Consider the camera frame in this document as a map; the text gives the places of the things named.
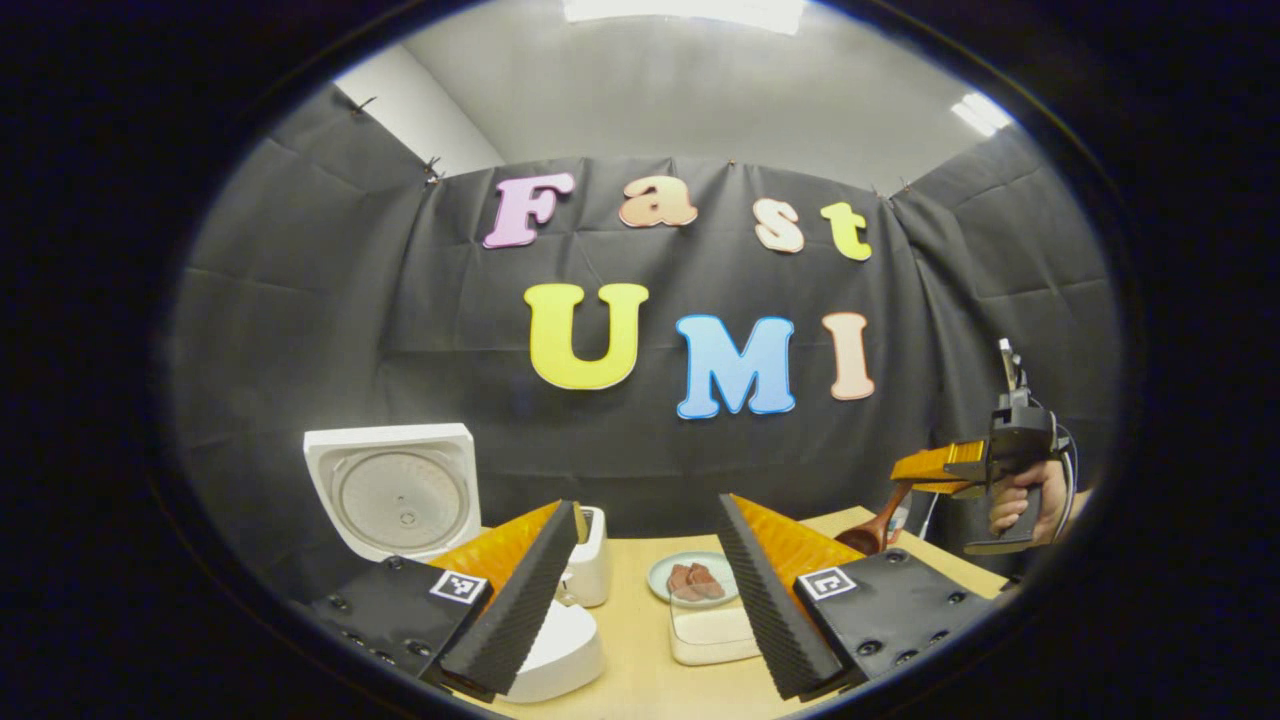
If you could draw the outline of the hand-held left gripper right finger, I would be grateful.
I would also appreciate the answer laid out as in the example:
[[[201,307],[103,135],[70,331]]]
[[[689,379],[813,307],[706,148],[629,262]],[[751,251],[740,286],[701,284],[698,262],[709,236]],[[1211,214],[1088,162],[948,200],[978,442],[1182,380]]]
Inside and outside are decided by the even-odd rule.
[[[996,603],[906,550],[865,555],[736,495],[717,536],[780,697],[815,700],[934,655]]]

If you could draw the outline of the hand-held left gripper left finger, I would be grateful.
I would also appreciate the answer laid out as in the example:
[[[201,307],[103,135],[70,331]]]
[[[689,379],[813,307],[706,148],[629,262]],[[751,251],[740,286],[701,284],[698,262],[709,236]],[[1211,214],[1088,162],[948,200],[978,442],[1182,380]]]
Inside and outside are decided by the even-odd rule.
[[[535,646],[577,538],[573,505],[557,500],[426,562],[390,556],[310,615],[402,675],[490,702]]]

